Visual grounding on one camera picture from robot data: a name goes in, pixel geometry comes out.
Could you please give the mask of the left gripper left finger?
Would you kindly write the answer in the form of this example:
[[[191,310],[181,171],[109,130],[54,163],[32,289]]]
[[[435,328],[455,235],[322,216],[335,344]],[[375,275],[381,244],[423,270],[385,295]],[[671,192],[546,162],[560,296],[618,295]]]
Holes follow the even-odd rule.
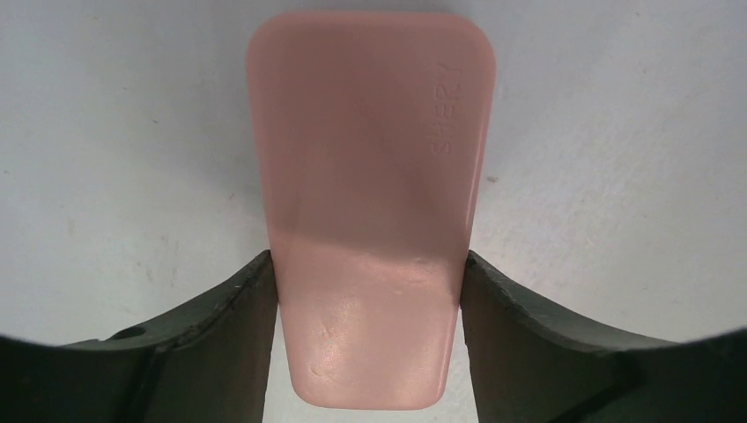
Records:
[[[104,340],[1,339],[4,422],[259,422],[276,324],[262,252],[225,282]]]

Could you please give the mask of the pink glasses case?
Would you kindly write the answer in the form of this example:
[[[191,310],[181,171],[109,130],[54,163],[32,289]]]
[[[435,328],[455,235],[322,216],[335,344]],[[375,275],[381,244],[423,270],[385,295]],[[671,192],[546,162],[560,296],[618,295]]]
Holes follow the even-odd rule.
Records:
[[[246,54],[292,387],[353,410],[442,397],[496,59],[455,14],[295,11]]]

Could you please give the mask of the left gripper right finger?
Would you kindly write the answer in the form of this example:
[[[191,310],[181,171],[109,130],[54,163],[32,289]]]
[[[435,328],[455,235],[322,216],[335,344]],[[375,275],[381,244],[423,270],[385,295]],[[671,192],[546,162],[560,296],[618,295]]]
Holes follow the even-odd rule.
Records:
[[[686,343],[599,323],[476,253],[462,321],[482,422],[743,422],[746,332]]]

